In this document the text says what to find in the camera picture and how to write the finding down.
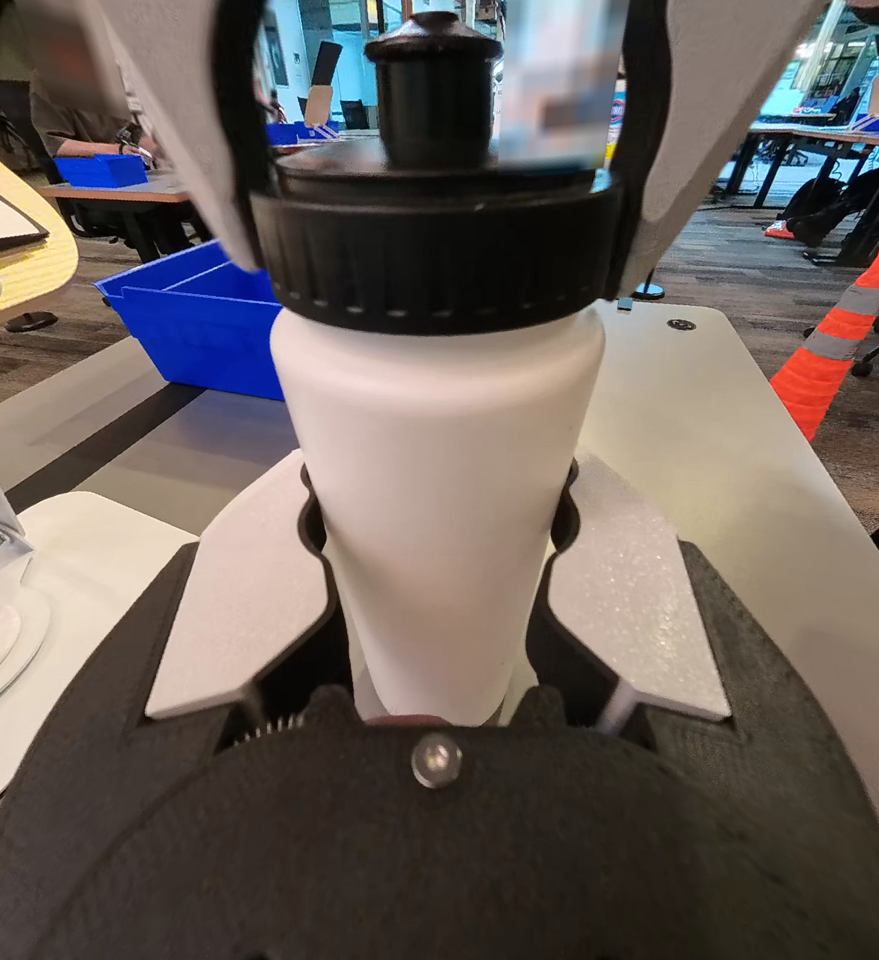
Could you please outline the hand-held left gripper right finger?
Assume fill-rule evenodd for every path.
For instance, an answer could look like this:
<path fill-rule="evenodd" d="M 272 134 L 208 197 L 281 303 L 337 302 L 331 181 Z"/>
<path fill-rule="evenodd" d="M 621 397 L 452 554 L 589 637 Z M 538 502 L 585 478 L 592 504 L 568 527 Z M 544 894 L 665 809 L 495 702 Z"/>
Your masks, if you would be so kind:
<path fill-rule="evenodd" d="M 568 726 L 622 732 L 641 707 L 731 718 L 677 530 L 651 500 L 577 450 L 550 538 L 529 664 Z"/>

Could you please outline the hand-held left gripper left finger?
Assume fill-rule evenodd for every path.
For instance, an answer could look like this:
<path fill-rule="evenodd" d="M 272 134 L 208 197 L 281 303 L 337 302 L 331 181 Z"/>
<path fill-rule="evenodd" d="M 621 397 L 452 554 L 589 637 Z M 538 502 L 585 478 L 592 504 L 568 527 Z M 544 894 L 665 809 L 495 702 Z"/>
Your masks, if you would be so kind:
<path fill-rule="evenodd" d="M 198 540 L 145 703 L 160 721 L 251 694 L 327 612 L 326 529 L 302 450 L 240 491 Z"/>

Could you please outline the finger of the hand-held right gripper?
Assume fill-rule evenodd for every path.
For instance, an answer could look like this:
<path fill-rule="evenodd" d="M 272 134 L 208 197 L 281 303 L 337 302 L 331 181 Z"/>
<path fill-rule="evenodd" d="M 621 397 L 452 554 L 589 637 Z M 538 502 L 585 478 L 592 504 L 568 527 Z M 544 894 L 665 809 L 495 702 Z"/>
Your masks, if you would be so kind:
<path fill-rule="evenodd" d="M 232 261 L 264 266 L 252 199 L 270 186 L 254 91 L 261 1 L 99 1 L 108 39 L 193 206 Z"/>
<path fill-rule="evenodd" d="M 621 193 L 604 297 L 634 292 L 743 141 L 818 1 L 630 1 L 623 127 L 611 161 Z"/>

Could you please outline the white bottle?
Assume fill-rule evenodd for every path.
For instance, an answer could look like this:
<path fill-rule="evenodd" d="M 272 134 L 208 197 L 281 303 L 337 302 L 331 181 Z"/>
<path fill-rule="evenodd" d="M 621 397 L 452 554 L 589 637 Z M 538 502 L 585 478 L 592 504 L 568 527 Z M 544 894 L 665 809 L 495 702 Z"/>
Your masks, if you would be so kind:
<path fill-rule="evenodd" d="M 483 725 L 525 639 L 605 350 L 598 311 L 415 337 L 284 308 L 269 345 L 379 701 Z"/>

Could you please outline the black bottle lid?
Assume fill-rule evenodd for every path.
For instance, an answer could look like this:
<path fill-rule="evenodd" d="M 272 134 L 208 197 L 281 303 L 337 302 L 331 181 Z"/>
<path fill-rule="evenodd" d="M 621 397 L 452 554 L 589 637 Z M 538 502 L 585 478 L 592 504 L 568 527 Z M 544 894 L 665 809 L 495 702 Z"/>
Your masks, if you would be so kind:
<path fill-rule="evenodd" d="M 369 42 L 379 137 L 272 163 L 250 193 L 280 306 L 340 330 L 521 330 L 609 293 L 623 189 L 590 170 L 502 169 L 491 151 L 501 46 L 447 11 Z"/>

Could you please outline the small blue plastic bin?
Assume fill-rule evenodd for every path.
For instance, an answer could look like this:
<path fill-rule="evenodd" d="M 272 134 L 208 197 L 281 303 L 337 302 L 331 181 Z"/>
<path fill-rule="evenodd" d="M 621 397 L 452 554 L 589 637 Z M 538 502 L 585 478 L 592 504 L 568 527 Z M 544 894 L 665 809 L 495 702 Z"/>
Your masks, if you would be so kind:
<path fill-rule="evenodd" d="M 147 166 L 137 153 L 98 153 L 89 157 L 56 157 L 64 182 L 76 188 L 120 189 L 149 182 Z"/>

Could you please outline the wooden top desk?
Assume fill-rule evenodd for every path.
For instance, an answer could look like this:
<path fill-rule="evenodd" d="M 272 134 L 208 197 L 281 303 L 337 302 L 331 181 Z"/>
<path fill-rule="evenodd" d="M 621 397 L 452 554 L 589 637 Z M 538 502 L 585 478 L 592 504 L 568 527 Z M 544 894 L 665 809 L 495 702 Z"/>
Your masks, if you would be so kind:
<path fill-rule="evenodd" d="M 189 193 L 173 174 L 151 174 L 146 183 L 117 188 L 80 187 L 67 182 L 33 186 L 56 210 L 76 238 L 125 244 L 141 263 L 166 257 L 154 223 L 156 210 L 169 209 L 188 224 L 199 243 L 212 239 Z"/>
<path fill-rule="evenodd" d="M 830 176 L 837 162 L 856 158 L 863 164 L 874 150 L 879 149 L 879 133 L 850 130 L 841 126 L 809 126 L 804 124 L 763 124 L 750 126 L 740 147 L 734 153 L 729 177 L 719 177 L 721 197 L 731 199 L 739 195 L 748 169 L 757 155 L 759 145 L 769 140 L 772 143 L 772 159 L 753 207 L 762 210 L 786 154 L 795 146 L 810 150 L 825 157 L 817 178 Z M 832 257 L 806 250 L 805 257 L 818 265 L 836 267 L 864 267 L 872 259 L 879 245 L 879 187 L 870 197 L 868 205 L 854 228 L 845 236 L 837 253 Z"/>

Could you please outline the black backpack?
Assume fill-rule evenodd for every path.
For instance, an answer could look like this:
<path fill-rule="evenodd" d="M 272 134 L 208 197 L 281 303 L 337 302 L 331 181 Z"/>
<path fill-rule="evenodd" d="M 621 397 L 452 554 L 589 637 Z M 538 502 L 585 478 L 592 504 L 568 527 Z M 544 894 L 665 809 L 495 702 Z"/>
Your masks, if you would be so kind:
<path fill-rule="evenodd" d="M 819 213 L 842 198 L 847 184 L 832 176 L 808 180 L 800 186 L 782 211 L 783 228 L 793 233 L 793 222 Z"/>

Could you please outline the wooden display board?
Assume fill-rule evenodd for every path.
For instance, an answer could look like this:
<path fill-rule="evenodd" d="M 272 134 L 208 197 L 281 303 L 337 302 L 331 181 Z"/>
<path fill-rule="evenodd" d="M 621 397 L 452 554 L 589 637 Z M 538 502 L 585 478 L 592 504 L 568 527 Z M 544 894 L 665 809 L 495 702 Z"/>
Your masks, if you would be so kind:
<path fill-rule="evenodd" d="M 59 210 L 0 161 L 0 196 L 48 231 L 44 243 L 0 253 L 0 326 L 20 315 L 45 310 L 70 282 L 79 254 Z"/>

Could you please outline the orange traffic cone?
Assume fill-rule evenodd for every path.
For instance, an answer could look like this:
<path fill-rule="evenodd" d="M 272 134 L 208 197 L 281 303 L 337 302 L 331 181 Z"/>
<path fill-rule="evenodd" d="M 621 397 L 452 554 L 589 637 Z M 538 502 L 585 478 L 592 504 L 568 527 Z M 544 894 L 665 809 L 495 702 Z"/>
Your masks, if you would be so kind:
<path fill-rule="evenodd" d="M 879 251 L 769 380 L 807 442 L 814 440 L 878 315 Z"/>

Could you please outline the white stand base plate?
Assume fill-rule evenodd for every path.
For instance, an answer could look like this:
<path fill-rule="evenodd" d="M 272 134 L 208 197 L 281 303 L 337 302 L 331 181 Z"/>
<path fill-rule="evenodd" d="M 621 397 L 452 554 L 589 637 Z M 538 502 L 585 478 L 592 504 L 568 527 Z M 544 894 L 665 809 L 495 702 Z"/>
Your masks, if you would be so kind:
<path fill-rule="evenodd" d="M 195 537 L 97 494 L 49 498 L 20 517 L 33 550 L 0 548 L 0 578 L 49 599 L 49 629 L 0 696 L 0 796 L 62 693 L 134 601 Z"/>

